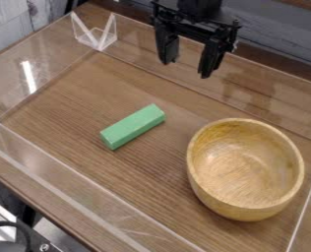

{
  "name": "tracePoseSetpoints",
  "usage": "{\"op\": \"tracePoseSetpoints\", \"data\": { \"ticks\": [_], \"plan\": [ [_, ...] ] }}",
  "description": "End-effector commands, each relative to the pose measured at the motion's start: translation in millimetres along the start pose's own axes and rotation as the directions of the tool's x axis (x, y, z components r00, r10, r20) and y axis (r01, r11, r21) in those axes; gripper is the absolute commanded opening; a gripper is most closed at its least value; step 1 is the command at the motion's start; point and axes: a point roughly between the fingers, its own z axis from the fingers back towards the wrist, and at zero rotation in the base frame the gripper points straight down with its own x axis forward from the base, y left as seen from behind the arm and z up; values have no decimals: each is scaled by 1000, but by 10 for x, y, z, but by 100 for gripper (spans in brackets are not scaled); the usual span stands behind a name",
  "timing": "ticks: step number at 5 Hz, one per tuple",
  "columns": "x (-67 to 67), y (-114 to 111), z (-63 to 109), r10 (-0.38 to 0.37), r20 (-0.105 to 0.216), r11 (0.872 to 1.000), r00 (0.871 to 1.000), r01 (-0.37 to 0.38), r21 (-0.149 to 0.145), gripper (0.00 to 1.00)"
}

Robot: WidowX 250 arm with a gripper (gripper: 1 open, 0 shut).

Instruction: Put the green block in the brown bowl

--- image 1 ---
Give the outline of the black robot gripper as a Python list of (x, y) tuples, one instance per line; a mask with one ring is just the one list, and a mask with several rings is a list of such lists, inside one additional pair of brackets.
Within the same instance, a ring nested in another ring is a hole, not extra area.
[(167, 65), (177, 60), (178, 35), (205, 43), (197, 72), (206, 79), (225, 51), (235, 49), (239, 21), (222, 10), (222, 0), (151, 0), (151, 6), (161, 62)]

